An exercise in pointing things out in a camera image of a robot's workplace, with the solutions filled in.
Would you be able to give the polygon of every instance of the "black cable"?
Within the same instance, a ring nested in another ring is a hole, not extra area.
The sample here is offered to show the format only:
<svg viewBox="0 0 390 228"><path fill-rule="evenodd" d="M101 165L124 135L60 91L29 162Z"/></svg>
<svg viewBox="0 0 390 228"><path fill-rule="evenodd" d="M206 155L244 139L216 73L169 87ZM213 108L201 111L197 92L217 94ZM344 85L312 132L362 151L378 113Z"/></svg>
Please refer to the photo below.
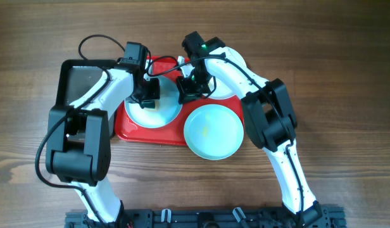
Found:
<svg viewBox="0 0 390 228"><path fill-rule="evenodd" d="M216 85L216 77L215 76L213 76L213 83L214 83L214 87L213 87L213 90L212 91L210 91L210 93L208 93L208 95L206 95L205 97L203 97L202 99L206 99L206 98L208 98L209 96L211 96L212 94L213 94L213 92L215 92L215 90L216 90L216 87L217 87L217 85Z"/></svg>
<svg viewBox="0 0 390 228"><path fill-rule="evenodd" d="M107 38L111 41L113 41L114 43L118 44L118 46L123 50L125 51L125 48L117 41L115 40L114 38L110 37L110 36L107 36L107 35L102 35L102 34L95 34L95 35L89 35L87 36L86 38L84 38L81 42L80 42L80 45L79 45L79 54L81 56L81 58L83 58L84 60L88 60L81 52L81 47L82 47L82 44L87 41L88 39L91 39L93 37L102 37L102 38Z"/></svg>
<svg viewBox="0 0 390 228"><path fill-rule="evenodd" d="M299 192L301 194L301 210L299 211L299 221L298 221L298 224L296 227L303 227L303 224L302 224L302 213L303 213L303 203L304 203L303 189L302 189L301 180L299 179L299 175L296 172L295 164L291 158L291 152L289 152L289 147L291 147L291 146L292 146L291 144L286 145L285 152L286 152L286 155L288 156L289 162L291 163L292 170L295 173L296 181L298 182L298 186L299 186Z"/></svg>
<svg viewBox="0 0 390 228"><path fill-rule="evenodd" d="M147 67L147 69L146 69L146 73L147 73L147 75L148 75L149 77L155 77L154 75L150 74L150 72L149 72L150 66L153 65L155 62L160 61L160 60L163 60L163 59L165 59L165 58L171 58L171 59L173 59L173 60L175 61L175 66L174 66L174 67L176 67L176 66L179 65L179 64L178 64L178 60L177 60L176 57L174 57L174 56L161 56L161 57L158 57L157 59L155 59L155 60L153 60L153 61L151 61L151 59L150 59L149 65L148 65L148 67Z"/></svg>

